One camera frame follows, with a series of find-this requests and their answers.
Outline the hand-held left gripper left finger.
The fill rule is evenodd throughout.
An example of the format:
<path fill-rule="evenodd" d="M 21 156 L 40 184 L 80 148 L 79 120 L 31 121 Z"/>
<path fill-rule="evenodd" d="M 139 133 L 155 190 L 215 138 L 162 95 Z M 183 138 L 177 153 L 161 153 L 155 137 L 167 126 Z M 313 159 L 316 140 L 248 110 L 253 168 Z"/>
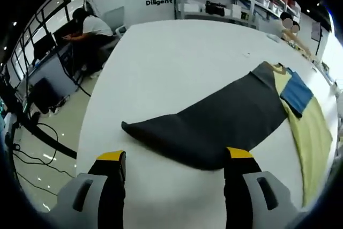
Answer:
<path fill-rule="evenodd" d="M 103 153 L 70 180 L 50 211 L 54 228 L 123 228 L 125 159 L 123 150 Z"/>

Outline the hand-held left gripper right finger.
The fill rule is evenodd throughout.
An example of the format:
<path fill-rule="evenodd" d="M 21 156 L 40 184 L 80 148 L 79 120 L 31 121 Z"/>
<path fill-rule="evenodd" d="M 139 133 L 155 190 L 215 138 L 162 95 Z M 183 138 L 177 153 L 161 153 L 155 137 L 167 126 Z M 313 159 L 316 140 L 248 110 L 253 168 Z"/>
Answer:
<path fill-rule="evenodd" d="M 226 228 L 287 228 L 299 214 L 289 189 L 246 150 L 226 148 Z"/>

